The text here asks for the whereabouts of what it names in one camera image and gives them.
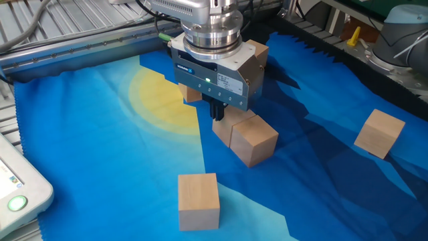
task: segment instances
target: blue fabric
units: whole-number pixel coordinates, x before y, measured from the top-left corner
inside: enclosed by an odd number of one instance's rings
[[[175,82],[164,52],[16,84],[25,156],[56,192],[43,239],[426,240],[428,123],[290,36],[267,45],[253,111],[280,135],[251,169],[212,132],[206,103],[191,104],[197,135],[133,106],[140,65]],[[385,160],[353,145],[374,108],[406,122]],[[177,175],[204,172],[217,174],[220,229],[179,232]]]

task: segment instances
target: green led light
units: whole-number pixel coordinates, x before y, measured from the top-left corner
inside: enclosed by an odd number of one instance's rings
[[[19,211],[27,205],[27,198],[24,196],[17,196],[12,198],[7,205],[11,211]]]

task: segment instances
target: wooden cube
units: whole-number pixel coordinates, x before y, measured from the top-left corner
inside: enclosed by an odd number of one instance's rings
[[[186,100],[187,103],[202,100],[202,95],[197,90],[194,90],[190,87],[187,87],[181,83],[179,83],[179,89],[180,89],[181,94],[183,95],[183,98]]]
[[[375,109],[364,123],[354,144],[384,159],[404,125],[405,122]]]
[[[179,175],[180,231],[219,228],[220,199],[215,173]]]
[[[251,110],[245,112],[233,106],[228,106],[225,108],[225,116],[220,121],[213,120],[213,131],[227,147],[230,147],[232,127],[253,116],[255,114]]]
[[[260,64],[263,67],[266,67],[266,62],[268,61],[269,47],[263,44],[259,44],[251,39],[247,41],[247,44],[251,44],[255,47],[255,57],[259,60]]]
[[[274,154],[278,132],[260,116],[253,116],[233,126],[230,148],[248,166]]]

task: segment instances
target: gray robot arm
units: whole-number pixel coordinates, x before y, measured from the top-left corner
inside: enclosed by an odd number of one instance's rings
[[[428,40],[407,49],[428,35],[428,7],[400,5],[389,13],[373,53],[386,63],[400,67],[411,67],[428,77]]]

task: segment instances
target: metal grating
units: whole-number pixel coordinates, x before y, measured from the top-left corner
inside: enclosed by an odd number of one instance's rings
[[[0,4],[0,44],[23,33],[39,0],[12,0]],[[111,5],[107,0],[51,0],[35,32],[22,44],[114,26],[145,13],[136,3]]]

